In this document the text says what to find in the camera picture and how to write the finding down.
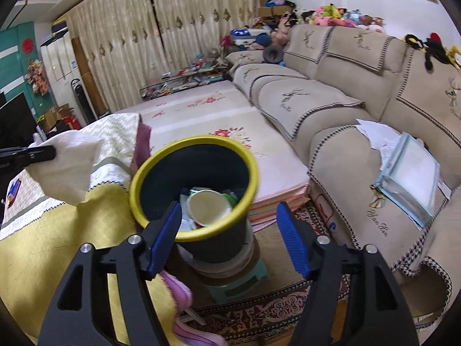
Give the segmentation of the white tissue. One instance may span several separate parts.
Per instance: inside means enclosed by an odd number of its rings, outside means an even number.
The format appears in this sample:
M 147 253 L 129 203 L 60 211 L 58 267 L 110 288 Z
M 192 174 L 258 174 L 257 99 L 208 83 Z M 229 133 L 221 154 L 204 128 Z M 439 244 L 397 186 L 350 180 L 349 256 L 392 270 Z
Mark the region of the white tissue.
M 77 206 L 90 186 L 91 172 L 101 152 L 103 140 L 80 130 L 69 130 L 32 148 L 52 146 L 56 157 L 27 167 L 48 197 Z

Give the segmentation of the black bin yellow rim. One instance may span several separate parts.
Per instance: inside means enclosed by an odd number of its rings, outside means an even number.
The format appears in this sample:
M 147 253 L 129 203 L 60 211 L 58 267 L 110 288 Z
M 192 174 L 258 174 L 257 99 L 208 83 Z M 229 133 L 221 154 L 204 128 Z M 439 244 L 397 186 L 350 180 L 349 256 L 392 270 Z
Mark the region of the black bin yellow rim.
M 248 210 L 259 188 L 257 161 L 242 143 L 202 135 L 151 155 L 135 173 L 129 202 L 141 227 L 180 205 L 175 241 L 193 259 L 220 264 L 251 239 Z

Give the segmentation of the blue tissue pack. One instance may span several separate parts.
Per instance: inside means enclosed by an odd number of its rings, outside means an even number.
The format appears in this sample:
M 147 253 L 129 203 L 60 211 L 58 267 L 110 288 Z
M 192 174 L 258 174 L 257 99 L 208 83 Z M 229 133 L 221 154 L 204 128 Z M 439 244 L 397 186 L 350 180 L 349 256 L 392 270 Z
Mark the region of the blue tissue pack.
M 16 196 L 18 195 L 21 183 L 22 183 L 21 179 L 16 179 L 16 180 L 11 181 L 10 186 L 7 190 L 7 194 L 6 194 L 6 201 L 5 201 L 6 208 L 10 208 L 14 204 L 16 200 Z

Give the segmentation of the yellow patterned tablecloth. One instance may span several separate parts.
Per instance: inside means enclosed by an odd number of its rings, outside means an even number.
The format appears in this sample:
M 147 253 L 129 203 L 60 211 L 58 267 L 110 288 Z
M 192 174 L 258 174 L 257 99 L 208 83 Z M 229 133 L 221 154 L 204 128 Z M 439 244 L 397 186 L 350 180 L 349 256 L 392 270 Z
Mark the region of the yellow patterned tablecloth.
M 1 299 L 36 340 L 46 310 L 78 248 L 118 245 L 138 231 L 128 188 L 149 156 L 150 129 L 137 113 L 113 114 L 83 129 L 102 140 L 89 188 L 77 206 L 49 198 L 27 171 L 1 226 Z

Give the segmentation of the artificial flower decoration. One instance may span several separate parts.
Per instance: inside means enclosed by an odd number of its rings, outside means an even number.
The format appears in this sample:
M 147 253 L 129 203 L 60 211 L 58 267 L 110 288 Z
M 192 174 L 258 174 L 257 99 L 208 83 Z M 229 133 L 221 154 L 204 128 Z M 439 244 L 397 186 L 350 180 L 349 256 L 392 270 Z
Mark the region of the artificial flower decoration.
M 40 60 L 29 59 L 24 78 L 31 85 L 34 94 L 44 96 L 48 93 L 49 83 L 46 78 L 44 65 Z

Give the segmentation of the patterned red rug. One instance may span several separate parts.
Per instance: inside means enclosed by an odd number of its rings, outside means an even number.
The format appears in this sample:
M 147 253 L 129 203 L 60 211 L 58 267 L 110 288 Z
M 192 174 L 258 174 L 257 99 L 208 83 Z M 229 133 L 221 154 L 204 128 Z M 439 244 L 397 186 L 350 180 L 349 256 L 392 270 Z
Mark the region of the patterned red rug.
M 240 298 L 217 304 L 190 277 L 193 310 L 202 322 L 188 319 L 191 328 L 222 336 L 229 345 L 286 345 L 300 319 L 311 283 L 295 272 L 277 225 L 256 232 L 268 278 Z

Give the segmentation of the black tower fan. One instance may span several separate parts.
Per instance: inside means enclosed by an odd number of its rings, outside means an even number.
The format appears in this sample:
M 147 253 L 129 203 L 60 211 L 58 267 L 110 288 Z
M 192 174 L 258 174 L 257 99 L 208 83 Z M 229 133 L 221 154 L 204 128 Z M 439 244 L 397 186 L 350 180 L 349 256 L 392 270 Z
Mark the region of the black tower fan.
M 91 124 L 97 120 L 93 109 L 91 108 L 88 96 L 82 86 L 82 82 L 78 78 L 74 78 L 70 82 L 71 88 L 74 93 L 74 98 L 77 102 L 77 105 L 80 108 L 80 111 L 83 114 L 86 124 Z

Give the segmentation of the white standing air conditioner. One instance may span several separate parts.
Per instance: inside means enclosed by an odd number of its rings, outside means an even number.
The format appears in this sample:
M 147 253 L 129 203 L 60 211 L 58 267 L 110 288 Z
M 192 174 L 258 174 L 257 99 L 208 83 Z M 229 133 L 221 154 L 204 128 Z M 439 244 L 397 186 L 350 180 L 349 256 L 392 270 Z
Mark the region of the white standing air conditioner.
M 80 125 L 85 127 L 87 120 L 75 98 L 71 85 L 72 80 L 81 80 L 81 75 L 69 33 L 66 32 L 61 34 L 61 37 L 55 37 L 53 42 L 42 45 L 40 50 L 56 105 L 68 104 L 70 108 L 73 108 Z

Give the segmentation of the teal plastic stool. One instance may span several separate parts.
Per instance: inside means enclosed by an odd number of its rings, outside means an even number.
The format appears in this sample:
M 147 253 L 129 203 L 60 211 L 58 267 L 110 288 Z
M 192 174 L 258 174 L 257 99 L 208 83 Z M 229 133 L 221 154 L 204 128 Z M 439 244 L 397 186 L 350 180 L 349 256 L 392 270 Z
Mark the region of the teal plastic stool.
M 240 298 L 259 283 L 268 279 L 264 261 L 248 264 L 239 274 L 226 279 L 202 280 L 202 285 L 216 303 L 224 304 Z

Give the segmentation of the papers and plastic folder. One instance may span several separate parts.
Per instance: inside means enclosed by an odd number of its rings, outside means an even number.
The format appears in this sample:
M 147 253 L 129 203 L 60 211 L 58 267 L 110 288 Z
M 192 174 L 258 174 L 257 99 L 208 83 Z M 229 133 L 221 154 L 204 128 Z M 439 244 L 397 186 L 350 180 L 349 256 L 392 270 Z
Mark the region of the papers and plastic folder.
M 436 217 L 436 196 L 451 198 L 451 189 L 440 177 L 440 164 L 420 139 L 398 133 L 388 125 L 357 120 L 356 129 L 379 151 L 381 167 L 372 185 L 375 205 L 386 200 L 397 205 L 418 229 Z

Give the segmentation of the paper cup in bin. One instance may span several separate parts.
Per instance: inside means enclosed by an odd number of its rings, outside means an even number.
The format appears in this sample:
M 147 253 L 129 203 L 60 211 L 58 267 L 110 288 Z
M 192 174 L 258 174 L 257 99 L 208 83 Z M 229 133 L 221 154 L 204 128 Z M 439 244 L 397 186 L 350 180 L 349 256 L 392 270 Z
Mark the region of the paper cup in bin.
M 191 192 L 186 207 L 191 219 L 200 227 L 218 223 L 233 209 L 223 194 L 209 189 Z

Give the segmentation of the beige sofa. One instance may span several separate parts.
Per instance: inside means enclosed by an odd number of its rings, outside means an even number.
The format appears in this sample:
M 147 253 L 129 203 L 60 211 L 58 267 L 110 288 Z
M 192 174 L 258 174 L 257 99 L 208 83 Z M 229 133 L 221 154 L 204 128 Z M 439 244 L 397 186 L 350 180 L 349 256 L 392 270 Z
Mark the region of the beige sofa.
M 307 166 L 310 195 L 341 245 L 373 244 L 395 274 L 421 334 L 460 293 L 460 74 L 386 34 L 300 24 L 284 64 L 228 56 L 237 88 Z M 434 215 L 418 226 L 375 188 L 379 147 L 407 133 L 440 165 Z

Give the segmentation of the low shelf with clutter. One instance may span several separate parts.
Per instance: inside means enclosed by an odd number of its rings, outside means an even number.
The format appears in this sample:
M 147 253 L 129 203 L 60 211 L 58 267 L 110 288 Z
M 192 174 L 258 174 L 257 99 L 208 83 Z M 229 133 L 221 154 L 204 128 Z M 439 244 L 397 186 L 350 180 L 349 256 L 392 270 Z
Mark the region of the low shelf with clutter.
M 206 59 L 198 55 L 189 67 L 176 74 L 165 73 L 161 81 L 139 90 L 142 101 L 186 91 L 227 79 L 227 63 L 221 58 Z

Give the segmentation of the pile of plush toys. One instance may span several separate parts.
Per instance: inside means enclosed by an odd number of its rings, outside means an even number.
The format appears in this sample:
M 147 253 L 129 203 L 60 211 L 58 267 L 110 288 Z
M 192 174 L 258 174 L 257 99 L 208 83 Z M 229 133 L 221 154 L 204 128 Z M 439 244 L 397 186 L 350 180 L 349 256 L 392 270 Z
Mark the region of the pile of plush toys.
M 299 9 L 288 0 L 271 0 L 260 9 L 268 16 L 260 17 L 253 27 L 233 29 L 220 47 L 229 52 L 264 50 L 270 45 L 284 47 L 294 26 L 310 24 L 320 27 L 360 28 L 384 34 L 384 20 L 377 16 L 349 10 L 331 3 L 315 10 Z

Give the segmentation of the cardboard boxes stack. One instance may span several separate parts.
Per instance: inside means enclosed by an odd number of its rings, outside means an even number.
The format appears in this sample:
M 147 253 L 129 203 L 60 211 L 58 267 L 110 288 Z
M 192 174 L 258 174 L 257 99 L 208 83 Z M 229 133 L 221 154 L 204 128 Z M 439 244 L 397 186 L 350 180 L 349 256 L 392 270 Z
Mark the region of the cardboard boxes stack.
M 257 14 L 259 17 L 268 18 L 272 16 L 282 16 L 286 12 L 291 12 L 294 4 L 288 0 L 259 0 Z

